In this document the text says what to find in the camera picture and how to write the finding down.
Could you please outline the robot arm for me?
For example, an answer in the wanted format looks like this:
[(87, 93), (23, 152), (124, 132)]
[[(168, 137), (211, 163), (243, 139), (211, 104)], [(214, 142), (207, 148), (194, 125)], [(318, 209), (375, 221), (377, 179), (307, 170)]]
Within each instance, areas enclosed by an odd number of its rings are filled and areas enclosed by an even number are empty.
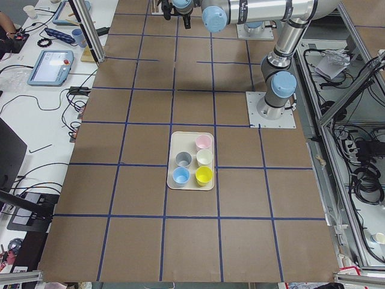
[(248, 22), (244, 24), (244, 30), (249, 34), (261, 34), (265, 31), (265, 24), (265, 21)]
[(218, 33), (230, 24), (251, 27), (256, 22), (282, 21), (283, 29), (275, 47), (261, 63), (267, 91), (257, 104), (260, 116), (277, 120), (297, 87), (297, 80), (288, 68), (300, 40), (310, 22), (331, 13), (339, 1), (158, 1), (158, 5), (166, 20), (182, 16), (186, 29), (191, 27), (193, 9), (201, 8), (203, 24), (211, 33)]

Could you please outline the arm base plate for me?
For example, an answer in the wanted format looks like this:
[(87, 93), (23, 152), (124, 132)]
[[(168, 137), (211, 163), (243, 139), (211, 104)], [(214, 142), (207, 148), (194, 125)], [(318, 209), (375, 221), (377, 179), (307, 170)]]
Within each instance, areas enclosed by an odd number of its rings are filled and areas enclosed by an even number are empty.
[(273, 41), (273, 29), (269, 21), (237, 24), (238, 39)]
[(246, 92), (251, 128), (295, 129), (294, 110), (289, 100), (284, 107), (273, 108), (265, 102), (265, 92)]

